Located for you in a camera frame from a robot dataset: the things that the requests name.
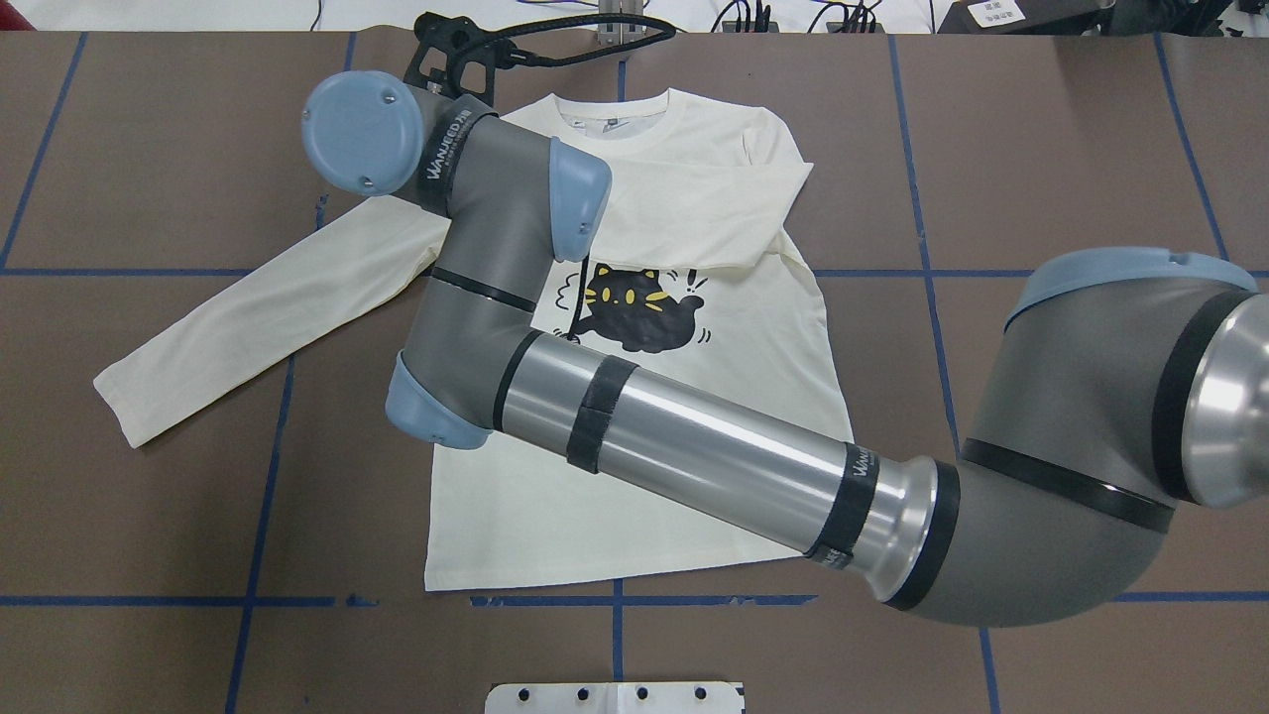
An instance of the gray robotic arm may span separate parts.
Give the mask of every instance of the gray robotic arm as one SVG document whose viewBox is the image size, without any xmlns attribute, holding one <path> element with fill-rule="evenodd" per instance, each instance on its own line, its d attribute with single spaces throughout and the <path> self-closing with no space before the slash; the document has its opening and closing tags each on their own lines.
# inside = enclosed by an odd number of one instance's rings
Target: gray robotic arm
<svg viewBox="0 0 1269 714">
<path fill-rule="evenodd" d="M 475 449 L 505 432 L 967 625 L 1105 602 L 1150 564 L 1178 498 L 1269 491 L 1269 297 L 1228 263 L 1107 249 L 1046 264 L 961 460 L 896 463 L 534 330 L 549 264 L 589 251 L 610 174 L 491 114 L 382 72 L 335 75 L 305 109 L 331 183 L 452 218 L 388 393 L 412 436 Z"/>
</svg>

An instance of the cat graphic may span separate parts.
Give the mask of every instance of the cat graphic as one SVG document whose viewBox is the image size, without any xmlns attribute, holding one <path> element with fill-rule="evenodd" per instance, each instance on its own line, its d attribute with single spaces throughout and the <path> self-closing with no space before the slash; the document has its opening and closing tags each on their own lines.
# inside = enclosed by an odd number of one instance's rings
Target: cat graphic
<svg viewBox="0 0 1269 714">
<path fill-rule="evenodd" d="M 652 354 L 687 344 L 697 331 L 695 311 L 706 301 L 695 294 L 678 301 L 659 278 L 659 270 L 618 270 L 600 263 L 586 284 L 590 315 L 577 322 L 576 334 L 595 331 L 627 351 Z"/>
</svg>

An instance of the red object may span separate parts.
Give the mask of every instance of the red object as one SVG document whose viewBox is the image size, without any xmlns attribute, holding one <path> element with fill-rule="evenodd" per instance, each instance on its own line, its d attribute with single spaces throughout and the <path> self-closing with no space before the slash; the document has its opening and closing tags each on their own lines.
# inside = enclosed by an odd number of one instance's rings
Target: red object
<svg viewBox="0 0 1269 714">
<path fill-rule="evenodd" d="M 0 29 L 36 29 L 16 8 L 0 0 Z"/>
</svg>

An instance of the blue joint cap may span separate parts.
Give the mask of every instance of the blue joint cap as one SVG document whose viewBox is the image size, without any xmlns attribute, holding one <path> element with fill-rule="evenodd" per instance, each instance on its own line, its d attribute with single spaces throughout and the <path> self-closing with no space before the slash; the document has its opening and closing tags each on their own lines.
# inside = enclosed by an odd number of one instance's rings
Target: blue joint cap
<svg viewBox="0 0 1269 714">
<path fill-rule="evenodd" d="M 1173 252 L 1166 247 L 1091 247 L 1067 252 L 1032 273 L 1005 320 L 1005 328 L 1024 309 L 1095 284 L 1141 278 L 1197 278 L 1226 282 L 1258 292 L 1256 280 L 1233 263 L 1200 252 Z"/>
<path fill-rule="evenodd" d="M 383 405 L 388 421 L 405 434 L 449 449 L 480 449 L 491 430 L 454 415 L 414 379 L 397 353 L 397 365 Z"/>
<path fill-rule="evenodd" d="M 326 77 L 305 103 L 301 136 L 317 171 L 362 195 L 405 185 L 423 155 L 423 110 L 410 88 L 387 72 Z"/>
<path fill-rule="evenodd" d="M 613 170 L 603 159 L 552 136 L 549 181 L 551 245 L 556 260 L 581 260 L 590 252 L 608 207 Z"/>
</svg>

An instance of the brown table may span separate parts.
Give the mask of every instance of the brown table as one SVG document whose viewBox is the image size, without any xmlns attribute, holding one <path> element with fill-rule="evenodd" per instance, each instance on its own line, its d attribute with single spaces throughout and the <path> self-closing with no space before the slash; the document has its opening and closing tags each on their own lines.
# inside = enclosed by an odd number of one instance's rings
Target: brown table
<svg viewBox="0 0 1269 714">
<path fill-rule="evenodd" d="M 128 449 L 93 377 L 355 204 L 299 108 L 412 48 L 0 34 L 0 711 L 480 711 L 497 682 L 694 678 L 758 714 L 1265 711 L 1266 502 L 1180 509 L 1121 601 L 1016 630 L 802 562 L 425 594 L 430 448 L 382 417 L 418 285 Z M 788 227 L 858 440 L 952 459 L 1043 260 L 1166 245 L 1264 284 L 1266 66 L 1260 41 L 693 36 L 503 72 L 499 109 L 671 85 L 772 108 L 816 164 Z"/>
</svg>

